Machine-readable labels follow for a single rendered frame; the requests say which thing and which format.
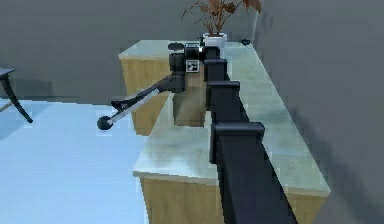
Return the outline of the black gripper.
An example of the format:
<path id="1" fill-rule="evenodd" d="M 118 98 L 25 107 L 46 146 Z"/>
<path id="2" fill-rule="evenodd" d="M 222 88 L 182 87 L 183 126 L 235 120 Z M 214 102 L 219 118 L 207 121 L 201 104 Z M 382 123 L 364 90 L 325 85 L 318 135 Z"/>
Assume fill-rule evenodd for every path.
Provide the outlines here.
<path id="1" fill-rule="evenodd" d="M 102 116 L 98 119 L 97 127 L 100 130 L 109 130 L 116 121 L 136 111 L 159 93 L 166 91 L 181 93 L 185 91 L 185 47 L 182 43 L 173 42 L 168 44 L 168 49 L 172 50 L 172 53 L 169 54 L 171 74 L 160 80 L 157 86 L 149 86 L 124 99 L 112 100 L 111 105 L 117 112 L 112 116 Z"/>

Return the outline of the brown plant in white pot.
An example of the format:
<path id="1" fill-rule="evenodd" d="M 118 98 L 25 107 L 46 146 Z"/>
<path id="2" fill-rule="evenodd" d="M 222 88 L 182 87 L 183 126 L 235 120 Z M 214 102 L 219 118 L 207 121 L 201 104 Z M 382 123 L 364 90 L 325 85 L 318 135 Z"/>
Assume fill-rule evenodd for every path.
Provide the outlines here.
<path id="1" fill-rule="evenodd" d="M 207 29 L 207 32 L 202 35 L 204 44 L 217 46 L 223 51 L 228 39 L 223 27 L 241 7 L 246 10 L 246 13 L 249 13 L 250 9 L 257 13 L 262 11 L 261 0 L 196 0 L 183 11 L 181 19 L 187 15 L 195 16 L 196 23 L 201 23 Z"/>

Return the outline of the wooden counter with pale top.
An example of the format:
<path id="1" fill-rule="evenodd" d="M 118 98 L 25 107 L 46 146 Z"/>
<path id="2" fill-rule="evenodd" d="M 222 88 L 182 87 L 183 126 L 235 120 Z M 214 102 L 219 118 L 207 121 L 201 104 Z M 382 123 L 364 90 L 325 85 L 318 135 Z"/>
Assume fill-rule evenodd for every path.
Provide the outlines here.
<path id="1" fill-rule="evenodd" d="M 255 49 L 225 46 L 228 74 L 240 82 L 250 120 L 266 128 L 264 147 L 298 224 L 313 224 L 330 189 Z M 146 145 L 133 168 L 139 178 L 149 224 L 224 224 L 218 174 L 209 161 L 210 126 L 177 126 L 173 97 L 153 97 L 132 114 Z"/>

